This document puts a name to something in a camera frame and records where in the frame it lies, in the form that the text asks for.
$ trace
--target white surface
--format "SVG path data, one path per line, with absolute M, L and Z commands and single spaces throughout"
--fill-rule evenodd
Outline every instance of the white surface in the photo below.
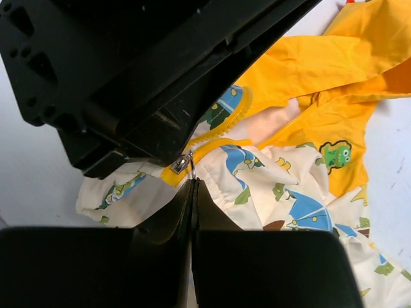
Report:
M 287 35 L 319 35 L 343 0 L 323 0 Z M 8 225 L 98 225 L 74 210 L 82 182 L 50 127 L 34 128 L 19 114 L 0 65 L 0 215 Z M 377 246 L 411 270 L 411 99 L 383 102 L 367 130 L 369 204 Z

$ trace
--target zipper pull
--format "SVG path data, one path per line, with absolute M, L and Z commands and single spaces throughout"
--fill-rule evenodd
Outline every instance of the zipper pull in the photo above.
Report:
M 194 160 L 193 160 L 193 152 L 189 150 L 187 154 L 181 155 L 170 167 L 170 169 L 176 173 L 180 174 L 184 170 L 188 168 L 188 165 L 191 165 L 191 176 L 192 179 L 196 178 L 195 168 L 194 168 Z

